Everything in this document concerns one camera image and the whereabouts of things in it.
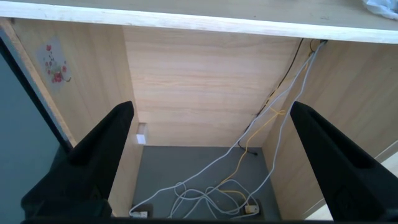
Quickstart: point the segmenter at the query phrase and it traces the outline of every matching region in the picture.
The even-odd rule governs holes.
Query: white object
[[[258,213],[259,207],[257,205],[246,205],[244,207],[244,212],[246,214],[253,214],[253,213]]]
[[[148,218],[148,212],[133,212],[131,213],[133,218]]]
[[[398,20],[398,0],[362,0],[362,2],[369,11]]]
[[[137,129],[137,143],[140,145],[147,144],[148,129],[146,123],[139,123]]]

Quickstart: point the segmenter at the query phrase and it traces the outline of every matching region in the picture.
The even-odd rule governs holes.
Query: floor
[[[137,204],[156,191],[170,187],[196,174],[214,159],[223,155],[226,147],[145,147],[139,169],[136,191],[133,204]],[[253,148],[258,156],[247,154],[243,159],[239,171],[233,179],[239,181],[248,191],[255,190],[268,174],[261,148]],[[187,182],[188,188],[204,191],[208,186],[215,186],[224,178],[233,173],[243,151],[235,148],[224,159],[218,161],[198,177]],[[226,184],[224,189],[240,190],[236,184]],[[239,194],[230,194],[235,200],[243,198]],[[153,218],[165,218],[177,198],[173,190],[159,193],[146,204],[153,207]],[[231,200],[221,194],[213,194],[212,198],[220,208],[233,209]],[[261,211],[265,220],[280,220],[274,191],[271,183],[267,182],[254,198],[261,201]],[[176,211],[173,218],[182,218],[192,207],[194,202],[184,202]],[[229,219],[231,216],[215,211],[219,219]],[[200,202],[194,212],[188,217],[191,219],[214,219],[206,203]]]

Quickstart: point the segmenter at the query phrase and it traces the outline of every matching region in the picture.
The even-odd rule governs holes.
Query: small white block
[[[138,129],[137,129],[136,136],[137,136],[138,144],[142,144],[142,145],[147,144],[148,130],[147,130],[147,124],[146,123],[139,123],[138,124]]]

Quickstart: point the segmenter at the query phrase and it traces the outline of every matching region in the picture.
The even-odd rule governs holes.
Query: wooden panel
[[[155,146],[232,146],[288,69],[300,41],[139,27],[124,27],[124,33],[140,122],[148,124],[148,145]],[[308,43],[297,64],[307,58]],[[261,147],[268,130],[251,146]]]
[[[35,85],[40,91],[40,94],[45,99],[47,105],[49,106],[51,112],[53,113],[55,120],[61,127],[61,131],[65,133],[67,140],[69,140],[70,144],[75,147],[77,142],[73,137],[72,133],[69,130],[68,125],[66,124],[65,120],[63,119],[61,113],[59,112],[55,102],[53,101],[51,94],[49,93],[48,89],[45,87],[44,82],[41,80],[39,73],[37,73],[31,59],[29,58],[28,54],[25,51],[24,46],[22,46],[20,40],[18,39],[15,30],[12,28],[11,23],[6,18],[0,18],[0,27],[5,31],[9,39],[11,40],[12,44],[14,45],[15,49],[17,50],[20,58],[22,59],[26,69],[29,71],[30,76],[32,77]]]
[[[72,80],[59,91],[46,81],[40,88],[49,92],[77,142],[117,104],[135,104],[121,27],[17,19],[13,28],[40,75],[36,82],[45,79],[35,51],[54,36],[60,40]],[[137,125],[136,111],[109,196],[119,216],[128,216],[141,159],[142,146],[132,137]]]
[[[321,49],[299,101],[312,106],[376,157],[397,138],[397,53],[396,45],[330,41]],[[303,76],[298,78],[283,108],[291,105],[302,80]],[[281,122],[282,117],[275,122],[263,146],[268,167],[272,165]],[[306,218],[324,204],[290,118],[283,130],[271,179],[285,220]]]
[[[0,16],[398,43],[396,21],[360,0],[9,0]]]

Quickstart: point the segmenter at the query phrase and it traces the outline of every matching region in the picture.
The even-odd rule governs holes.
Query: wooden desk
[[[334,40],[321,50],[300,101],[372,156],[397,137],[398,23],[371,14],[360,0],[20,0],[0,1],[0,16],[15,18],[2,18],[1,26],[72,144],[116,104],[134,102],[109,200],[119,216],[128,215],[134,195],[138,122],[147,123],[149,145],[231,146],[278,86],[301,38],[276,93],[307,59],[311,39]],[[57,91],[35,55],[53,37],[72,73]],[[299,86],[274,109],[287,109]],[[268,165],[281,119],[250,144],[263,146]],[[272,176],[279,208],[285,219],[305,218],[322,194],[291,122],[282,143]]]

